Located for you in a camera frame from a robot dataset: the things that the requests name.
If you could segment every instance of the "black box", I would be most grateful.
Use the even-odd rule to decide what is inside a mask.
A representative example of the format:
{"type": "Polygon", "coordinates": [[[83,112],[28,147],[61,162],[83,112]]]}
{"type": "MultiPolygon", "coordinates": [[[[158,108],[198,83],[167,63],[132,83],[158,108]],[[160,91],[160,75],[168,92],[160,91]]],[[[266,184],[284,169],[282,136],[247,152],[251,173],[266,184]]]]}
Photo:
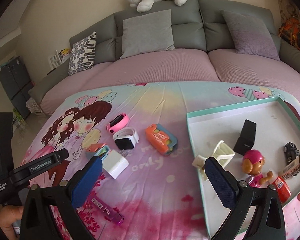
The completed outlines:
{"type": "Polygon", "coordinates": [[[244,121],[240,136],[233,148],[234,152],[244,155],[248,150],[254,146],[256,138],[257,124],[249,120],[244,121]]]}

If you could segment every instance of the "pillow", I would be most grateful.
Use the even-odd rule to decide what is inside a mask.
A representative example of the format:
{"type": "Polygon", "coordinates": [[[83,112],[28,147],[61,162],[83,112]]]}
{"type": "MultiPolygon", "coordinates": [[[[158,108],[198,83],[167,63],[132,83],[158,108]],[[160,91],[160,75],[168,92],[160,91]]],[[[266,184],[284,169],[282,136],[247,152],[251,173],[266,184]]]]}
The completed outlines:
{"type": "Polygon", "coordinates": [[[122,56],[173,50],[171,10],[149,13],[123,20],[122,56]]]}
{"type": "Polygon", "coordinates": [[[97,34],[94,32],[73,45],[69,61],[69,75],[90,69],[94,66],[96,41],[97,34]]]}
{"type": "Polygon", "coordinates": [[[253,16],[221,11],[238,54],[251,54],[279,60],[278,51],[264,22],[253,16]]]}

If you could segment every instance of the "watch screen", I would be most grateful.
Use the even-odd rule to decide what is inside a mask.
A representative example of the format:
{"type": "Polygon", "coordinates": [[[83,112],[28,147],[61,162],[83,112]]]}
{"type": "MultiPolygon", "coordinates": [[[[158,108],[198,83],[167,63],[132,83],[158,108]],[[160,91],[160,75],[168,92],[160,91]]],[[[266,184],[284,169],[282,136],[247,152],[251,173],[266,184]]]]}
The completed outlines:
{"type": "Polygon", "coordinates": [[[110,127],[113,127],[114,125],[116,125],[118,122],[120,122],[123,119],[123,114],[119,114],[116,118],[114,118],[111,122],[110,122],[110,127]]]}
{"type": "Polygon", "coordinates": [[[132,150],[134,148],[129,138],[115,139],[114,142],[120,150],[132,150]]]}

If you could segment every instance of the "pink watch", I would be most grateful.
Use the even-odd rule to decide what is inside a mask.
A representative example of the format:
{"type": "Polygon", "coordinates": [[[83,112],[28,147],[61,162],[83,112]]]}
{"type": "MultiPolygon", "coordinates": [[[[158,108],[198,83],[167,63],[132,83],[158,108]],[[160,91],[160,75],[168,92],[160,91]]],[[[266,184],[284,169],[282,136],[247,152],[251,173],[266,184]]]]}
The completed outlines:
{"type": "Polygon", "coordinates": [[[109,124],[106,125],[106,129],[109,133],[116,133],[127,125],[129,122],[129,117],[125,114],[119,114],[114,118],[109,124]]]}

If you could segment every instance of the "black and white patterned pillow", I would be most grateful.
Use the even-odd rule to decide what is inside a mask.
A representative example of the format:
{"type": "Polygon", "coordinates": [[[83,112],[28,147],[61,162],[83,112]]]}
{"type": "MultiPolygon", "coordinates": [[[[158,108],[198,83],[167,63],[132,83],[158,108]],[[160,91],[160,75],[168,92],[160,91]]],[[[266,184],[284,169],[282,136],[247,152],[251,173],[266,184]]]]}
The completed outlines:
{"type": "Polygon", "coordinates": [[[94,32],[73,45],[69,62],[69,75],[90,69],[94,66],[96,40],[97,34],[94,32]]]}

